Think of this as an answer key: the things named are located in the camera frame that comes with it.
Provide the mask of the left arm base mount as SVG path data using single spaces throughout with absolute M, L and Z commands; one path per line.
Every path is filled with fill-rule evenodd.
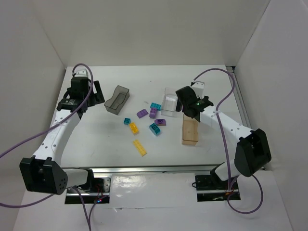
M 102 176 L 94 178 L 92 185 L 76 186 L 75 187 L 85 204 L 108 204 L 110 203 L 110 190 L 111 190 L 111 177 Z M 66 205 L 78 205 L 82 204 L 79 194 L 74 189 L 66 191 L 65 201 Z

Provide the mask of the clear plastic container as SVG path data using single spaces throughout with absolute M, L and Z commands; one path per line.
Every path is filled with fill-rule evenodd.
M 161 104 L 161 115 L 168 117 L 180 117 L 180 112 L 176 111 L 178 97 L 173 88 L 165 88 L 163 101 Z

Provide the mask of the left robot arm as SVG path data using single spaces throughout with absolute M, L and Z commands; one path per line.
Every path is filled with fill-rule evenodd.
M 71 86 L 56 108 L 54 122 L 41 146 L 30 158 L 23 158 L 20 171 L 30 192 L 61 195 L 65 189 L 78 186 L 90 190 L 94 186 L 93 171 L 88 168 L 61 168 L 67 142 L 89 107 L 104 103 L 98 81 L 92 81 L 88 69 L 73 74 Z

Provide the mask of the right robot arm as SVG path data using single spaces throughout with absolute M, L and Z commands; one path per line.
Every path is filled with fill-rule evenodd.
M 221 135 L 235 146 L 234 159 L 226 161 L 211 171 L 211 176 L 220 181 L 243 175 L 252 176 L 271 161 L 266 133 L 252 130 L 218 111 L 209 97 L 197 97 L 193 88 L 186 86 L 176 91 L 183 105 L 183 113 L 199 123 L 221 132 Z

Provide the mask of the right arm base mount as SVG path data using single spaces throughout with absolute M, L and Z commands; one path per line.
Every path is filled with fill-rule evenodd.
M 238 183 L 235 182 L 231 189 L 228 188 L 228 181 L 213 179 L 210 175 L 195 175 L 195 182 L 192 187 L 196 189 L 198 202 L 216 202 L 240 200 Z

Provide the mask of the small teal lego brick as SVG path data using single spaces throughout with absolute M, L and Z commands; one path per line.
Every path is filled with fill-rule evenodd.
M 125 118 L 124 119 L 124 124 L 125 125 L 129 125 L 131 123 L 131 119 L 130 118 Z

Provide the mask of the teal curved lego brick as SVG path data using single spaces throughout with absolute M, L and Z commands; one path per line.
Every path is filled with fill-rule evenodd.
M 158 136 L 161 132 L 159 126 L 156 124 L 156 123 L 152 123 L 150 126 L 149 126 L 149 129 L 150 131 L 155 135 L 155 136 Z

